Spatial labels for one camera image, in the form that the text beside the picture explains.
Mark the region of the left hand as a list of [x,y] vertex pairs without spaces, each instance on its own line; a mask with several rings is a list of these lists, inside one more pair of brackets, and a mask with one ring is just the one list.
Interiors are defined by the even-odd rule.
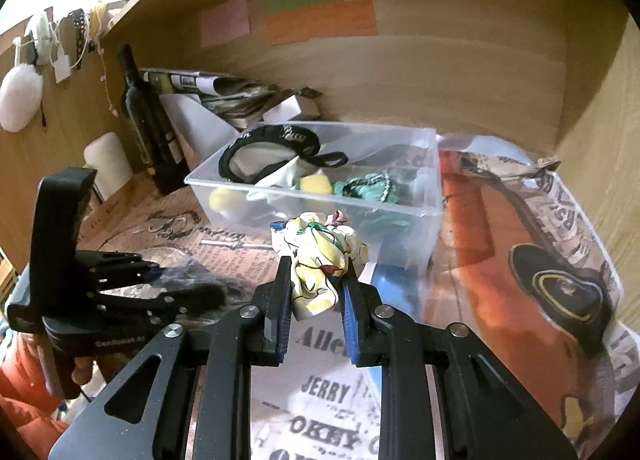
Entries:
[[81,388],[93,378],[94,368],[98,368],[102,378],[108,383],[129,362],[129,358],[122,353],[96,357],[68,357],[55,350],[50,339],[42,334],[35,336],[35,343],[44,385],[48,393],[57,399],[76,398]]

